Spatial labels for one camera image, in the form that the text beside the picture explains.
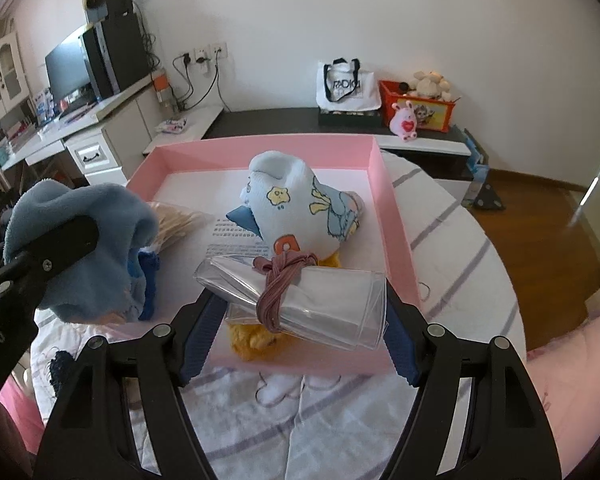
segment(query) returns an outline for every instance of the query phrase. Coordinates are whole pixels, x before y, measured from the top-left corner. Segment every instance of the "blue gripper pad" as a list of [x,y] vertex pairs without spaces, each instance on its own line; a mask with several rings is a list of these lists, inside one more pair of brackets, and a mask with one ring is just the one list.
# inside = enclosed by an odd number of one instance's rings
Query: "blue gripper pad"
[[200,313],[184,345],[183,365],[179,373],[183,384],[200,374],[222,323],[227,305],[225,300],[213,294]]
[[400,322],[395,307],[389,302],[386,304],[386,322],[388,326],[384,331],[384,343],[394,362],[395,371],[407,379],[411,386],[418,384],[420,370],[416,365],[415,345]]

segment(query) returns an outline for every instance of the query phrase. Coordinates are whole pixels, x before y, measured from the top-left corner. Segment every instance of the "clear plastic cup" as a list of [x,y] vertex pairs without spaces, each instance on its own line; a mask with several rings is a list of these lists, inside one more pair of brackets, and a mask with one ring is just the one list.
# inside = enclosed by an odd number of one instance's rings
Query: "clear plastic cup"
[[[257,323],[256,302],[266,276],[248,256],[214,256],[195,278],[229,301],[226,320]],[[280,307],[284,332],[339,349],[376,349],[384,334],[386,277],[381,272],[305,267],[286,290]]]

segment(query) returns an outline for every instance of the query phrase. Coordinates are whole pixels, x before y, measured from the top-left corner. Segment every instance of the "wooden floor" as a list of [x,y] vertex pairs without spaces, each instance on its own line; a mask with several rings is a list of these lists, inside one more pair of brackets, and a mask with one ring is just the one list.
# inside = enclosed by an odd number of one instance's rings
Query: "wooden floor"
[[490,178],[507,209],[473,209],[518,295],[531,350],[576,328],[587,316],[584,301],[600,288],[600,261],[580,223],[570,225],[567,192],[541,184]]

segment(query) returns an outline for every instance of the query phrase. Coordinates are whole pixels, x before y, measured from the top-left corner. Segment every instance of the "white bedsheet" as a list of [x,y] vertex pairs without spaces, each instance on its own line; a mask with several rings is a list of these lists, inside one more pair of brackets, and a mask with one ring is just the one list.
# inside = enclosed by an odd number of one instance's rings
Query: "white bedsheet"
[[[526,355],[522,320],[509,277],[472,216],[419,167],[384,154],[413,250],[424,314],[456,336],[489,341],[507,335]],[[46,422],[55,397],[48,363],[59,349],[77,356],[106,327],[62,323],[37,312],[31,349],[36,399]],[[455,465],[468,407],[468,382],[458,393],[452,433],[440,471]],[[183,389],[193,427],[219,479],[374,480],[380,476],[409,415],[416,390],[403,378],[263,376],[206,368]],[[142,466],[157,471],[142,418],[132,412]]]

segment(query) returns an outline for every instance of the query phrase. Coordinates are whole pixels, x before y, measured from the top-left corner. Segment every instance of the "small box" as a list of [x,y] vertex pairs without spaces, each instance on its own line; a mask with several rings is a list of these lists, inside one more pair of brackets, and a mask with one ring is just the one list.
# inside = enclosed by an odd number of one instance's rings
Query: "small box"
[[449,121],[451,113],[456,106],[456,102],[438,101],[437,99],[425,99],[423,97],[411,97],[403,94],[395,81],[380,81],[380,96],[382,98],[382,114],[384,116],[384,125],[389,126],[389,122],[394,118],[394,103],[403,103],[411,101],[416,117],[418,118],[418,129],[434,130],[447,133],[449,131]]

